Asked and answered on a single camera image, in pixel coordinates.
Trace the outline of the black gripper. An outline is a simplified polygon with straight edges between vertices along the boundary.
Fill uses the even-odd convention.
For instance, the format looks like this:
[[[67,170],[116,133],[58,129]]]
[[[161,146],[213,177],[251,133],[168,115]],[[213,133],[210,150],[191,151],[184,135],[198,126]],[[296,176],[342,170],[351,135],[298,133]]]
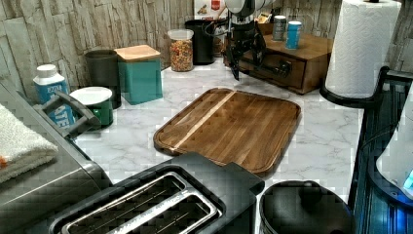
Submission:
[[[232,74],[237,81],[240,80],[239,60],[244,53],[252,52],[255,65],[261,65],[265,57],[266,43],[256,24],[255,20],[241,24],[230,21],[226,56]]]

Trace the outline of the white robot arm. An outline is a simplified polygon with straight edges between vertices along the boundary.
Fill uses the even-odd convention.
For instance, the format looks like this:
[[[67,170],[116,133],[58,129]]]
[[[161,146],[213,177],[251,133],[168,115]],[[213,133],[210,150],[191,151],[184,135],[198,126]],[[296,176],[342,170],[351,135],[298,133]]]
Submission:
[[[225,0],[228,9],[225,58],[236,80],[240,79],[239,61],[246,52],[252,52],[252,58],[256,65],[263,62],[266,42],[258,22],[254,19],[254,14],[275,1]]]

